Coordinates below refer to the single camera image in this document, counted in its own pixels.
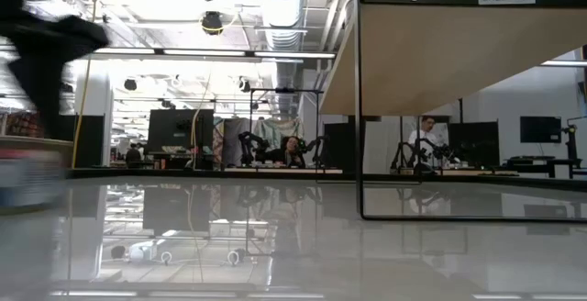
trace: ceiling duct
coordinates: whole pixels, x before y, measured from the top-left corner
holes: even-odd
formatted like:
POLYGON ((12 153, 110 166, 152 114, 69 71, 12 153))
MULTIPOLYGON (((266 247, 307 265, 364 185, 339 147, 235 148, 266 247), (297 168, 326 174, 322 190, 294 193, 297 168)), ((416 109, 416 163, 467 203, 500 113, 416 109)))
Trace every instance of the ceiling duct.
MULTIPOLYGON (((302 21, 304 0, 261 0, 263 24, 265 27, 280 28, 279 31, 265 32, 270 50, 296 51, 302 47, 303 34, 299 31, 284 31, 284 28, 298 27, 302 21)), ((298 64, 277 62, 273 70, 273 86, 276 88, 299 88, 298 64)), ((288 103, 291 98, 278 96, 280 113, 292 113, 288 103)))

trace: desk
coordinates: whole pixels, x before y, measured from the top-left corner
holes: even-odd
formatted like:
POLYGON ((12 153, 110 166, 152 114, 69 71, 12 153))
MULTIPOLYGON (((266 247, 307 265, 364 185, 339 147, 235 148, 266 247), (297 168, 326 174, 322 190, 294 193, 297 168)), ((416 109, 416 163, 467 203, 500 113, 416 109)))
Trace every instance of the desk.
MULTIPOLYGON (((487 171, 480 169, 436 169, 434 171, 438 176, 479 176, 479 175, 491 175, 491 176, 517 176, 516 171, 487 171)), ((401 175, 413 175, 413 168, 402 168, 400 170, 401 175)))
POLYGON ((555 178, 555 166, 566 165, 569 167, 569 178, 572 179, 574 164, 575 160, 570 159, 533 160, 531 158, 518 158, 509 159, 506 166, 507 169, 514 170, 519 173, 547 173, 548 178, 555 178))
POLYGON ((225 172, 230 173, 342 173, 341 169, 318 169, 316 168, 226 168, 225 172))
POLYGON ((572 175, 585 176, 585 175, 587 175, 587 168, 573 169, 570 172, 572 173, 572 175))

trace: ceiling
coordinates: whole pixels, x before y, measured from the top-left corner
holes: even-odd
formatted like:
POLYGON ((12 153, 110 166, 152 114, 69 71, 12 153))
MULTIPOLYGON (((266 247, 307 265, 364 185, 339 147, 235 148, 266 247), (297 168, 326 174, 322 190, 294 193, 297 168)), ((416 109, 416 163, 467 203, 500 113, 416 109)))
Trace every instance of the ceiling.
MULTIPOLYGON (((261 6, 263 0, 39 0, 28 2, 28 7, 38 16, 56 19, 77 15, 102 24, 111 39, 111 47, 136 48, 190 48, 213 50, 270 50, 267 31, 259 29, 263 24, 261 6), (201 25, 205 11, 219 11, 224 30, 218 36, 207 35, 201 25)), ((340 29, 348 20, 346 7, 349 0, 304 0, 302 25, 304 32, 300 51, 336 51, 344 31, 340 29)), ((285 13, 287 7, 274 13, 285 13)), ((0 44, 9 44, 0 39, 0 44)), ((14 59, 0 51, 0 61, 14 59)), ((217 99, 216 112, 221 115, 248 115, 249 94, 238 89, 238 81, 249 81, 252 87, 274 88, 278 84, 275 61, 141 61, 116 60, 111 63, 111 81, 115 87, 115 127, 125 129, 132 123, 146 133, 148 120, 144 118, 151 109, 161 109, 165 98, 176 106, 199 107, 202 100, 217 99), (136 91, 125 89, 125 80, 137 82, 136 91), (134 117, 130 122, 123 117, 134 117)), ((316 71, 316 60, 294 60, 298 70, 316 71)), ((76 61, 65 68, 64 82, 76 87, 75 71, 83 68, 76 61)), ((312 88, 316 77, 302 79, 299 72, 294 86, 312 88)), ((21 95, 11 74, 0 64, 0 94, 21 95)), ((259 116, 294 117, 299 97, 264 95, 258 110, 259 116)), ((21 97, 0 98, 4 109, 33 109, 21 97)), ((201 108, 212 108, 206 103, 201 108)), ((72 99, 65 100, 64 109, 72 111, 72 99)))

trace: white wall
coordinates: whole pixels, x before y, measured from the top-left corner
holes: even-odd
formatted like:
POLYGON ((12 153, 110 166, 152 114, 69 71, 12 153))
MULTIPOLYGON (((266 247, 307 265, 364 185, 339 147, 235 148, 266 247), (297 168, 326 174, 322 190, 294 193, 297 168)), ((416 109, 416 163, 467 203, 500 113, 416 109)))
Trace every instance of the white wall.
MULTIPOLYGON (((570 52, 557 59, 578 60, 579 55, 577 52, 570 52)), ((582 79, 582 69, 576 68, 537 67, 521 72, 463 98, 464 122, 498 121, 502 160, 516 155, 542 153, 567 158, 565 135, 560 144, 542 144, 542 149, 537 144, 521 143, 520 117, 562 117, 566 121, 569 117, 587 115, 585 108, 581 108, 582 99, 577 93, 577 82, 582 79)), ((452 122, 458 122, 459 104, 450 103, 428 114, 451 116, 452 122)), ((587 160, 587 120, 576 121, 575 124, 579 127, 578 155, 587 160)), ((414 127, 414 118, 404 117, 404 140, 414 127)), ((388 173, 399 139, 399 117, 383 117, 382 122, 368 122, 364 172, 388 173)))
MULTIPOLYGON (((308 96, 303 95, 300 100, 298 108, 298 116, 302 119, 304 124, 304 139, 309 142, 316 139, 317 136, 324 135, 324 125, 328 123, 346 123, 347 117, 340 115, 319 115, 318 116, 318 134, 316 135, 316 100, 315 96, 310 94, 311 99, 308 96)), ((304 155, 306 163, 312 162, 314 152, 308 152, 304 155)))
MULTIPOLYGON (((575 60, 573 52, 561 57, 575 60)), ((521 72, 498 84, 481 90, 473 98, 465 98, 465 122, 498 121, 500 130, 500 157, 502 160, 516 155, 552 155, 567 157, 566 136, 560 144, 538 144, 520 142, 520 117, 562 117, 563 126, 567 118, 581 113, 577 82, 582 70, 576 68, 537 67, 521 72)), ((581 131, 577 141, 581 141, 581 131)), ((584 146, 579 157, 587 157, 584 146)))

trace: seated person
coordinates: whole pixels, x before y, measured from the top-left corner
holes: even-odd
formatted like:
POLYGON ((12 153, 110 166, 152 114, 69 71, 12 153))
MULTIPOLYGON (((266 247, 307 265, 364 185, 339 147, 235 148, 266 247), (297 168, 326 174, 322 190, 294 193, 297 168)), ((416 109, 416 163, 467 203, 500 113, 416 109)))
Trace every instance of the seated person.
POLYGON ((298 150, 299 139, 296 136, 285 137, 282 146, 276 150, 270 150, 263 155, 263 160, 271 160, 285 164, 288 167, 305 168, 302 153, 298 150))
POLYGON ((140 168, 141 162, 140 152, 137 150, 137 144, 130 144, 130 149, 127 152, 127 167, 130 169, 140 168))
MULTIPOLYGON (((408 139, 407 142, 410 145, 416 147, 415 141, 418 139, 418 136, 419 136, 420 139, 428 139, 431 143, 433 143, 434 145, 437 145, 437 138, 436 138, 436 136, 434 136, 432 134, 432 128, 434 127, 434 125, 435 125, 435 120, 433 117, 422 116, 422 122, 420 123, 419 135, 416 130, 412 131, 412 134, 410 134, 410 138, 408 139)), ((434 151, 434 149, 426 141, 420 141, 420 149, 426 150, 426 160, 424 160, 424 162, 427 162, 427 159, 430 159, 432 157, 432 152, 434 151)))

